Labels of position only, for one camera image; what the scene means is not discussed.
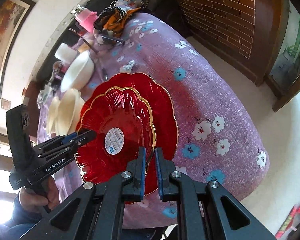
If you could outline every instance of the framed painting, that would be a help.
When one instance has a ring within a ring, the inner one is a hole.
[[[0,7],[0,98],[13,43],[34,5],[31,0],[6,0]]]

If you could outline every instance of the silver bolt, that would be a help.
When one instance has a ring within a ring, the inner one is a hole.
[[[123,173],[121,173],[121,177],[130,178],[131,177],[131,172],[130,171],[124,171]]]
[[[174,178],[180,178],[181,177],[181,172],[180,171],[174,171],[171,173],[172,177]]]
[[[211,181],[209,181],[209,185],[210,185],[210,187],[216,188],[216,187],[219,187],[219,182],[217,182],[215,180],[211,180]]]
[[[91,189],[92,187],[93,187],[92,182],[86,182],[85,184],[83,184],[84,189]]]

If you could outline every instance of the white wall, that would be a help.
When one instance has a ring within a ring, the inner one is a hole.
[[[34,65],[46,42],[81,0],[33,0],[36,5],[24,22],[12,48],[3,82],[2,98],[11,101],[11,108],[22,103],[22,91],[27,87]],[[0,133],[6,134],[6,111],[1,109]]]

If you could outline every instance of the floral tablecloth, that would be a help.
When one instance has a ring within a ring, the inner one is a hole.
[[[163,21],[136,13],[125,26],[122,46],[95,55],[95,72],[81,90],[87,100],[102,82],[134,60],[132,72],[150,75],[171,95],[179,127],[173,158],[177,169],[192,179],[215,179],[242,200],[253,192],[269,168],[269,158],[247,111],[227,83],[205,58]],[[41,109],[38,141],[49,139],[45,121],[51,98]],[[63,200],[82,184],[73,162],[56,174]],[[126,205],[124,228],[151,228],[176,224],[176,204],[162,203],[158,192],[141,203]]]

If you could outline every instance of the white floor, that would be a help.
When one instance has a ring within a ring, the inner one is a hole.
[[[276,98],[266,84],[257,88],[195,39],[187,40],[230,85],[261,135],[270,168],[259,187],[241,203],[275,234],[293,205],[300,203],[300,93],[274,113]]]

